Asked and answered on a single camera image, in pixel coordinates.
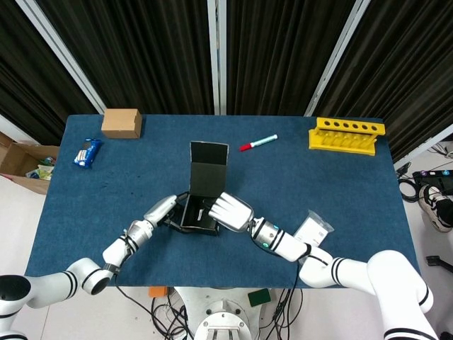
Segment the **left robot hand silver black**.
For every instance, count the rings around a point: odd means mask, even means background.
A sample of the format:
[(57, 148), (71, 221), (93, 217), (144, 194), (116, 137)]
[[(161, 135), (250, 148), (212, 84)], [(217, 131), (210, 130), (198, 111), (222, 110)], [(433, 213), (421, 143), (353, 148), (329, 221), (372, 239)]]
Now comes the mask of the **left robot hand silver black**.
[(154, 227), (165, 225), (177, 232), (188, 234), (188, 229), (182, 226), (184, 202), (187, 198), (187, 191), (162, 198), (144, 214), (144, 220), (150, 222)]

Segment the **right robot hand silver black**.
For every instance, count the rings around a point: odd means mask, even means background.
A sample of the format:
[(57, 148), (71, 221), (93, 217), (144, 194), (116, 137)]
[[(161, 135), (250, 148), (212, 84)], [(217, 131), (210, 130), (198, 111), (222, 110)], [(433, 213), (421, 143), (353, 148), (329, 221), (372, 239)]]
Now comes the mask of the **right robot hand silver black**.
[(212, 204), (208, 216), (232, 232), (245, 232), (254, 218), (253, 208), (223, 192)]

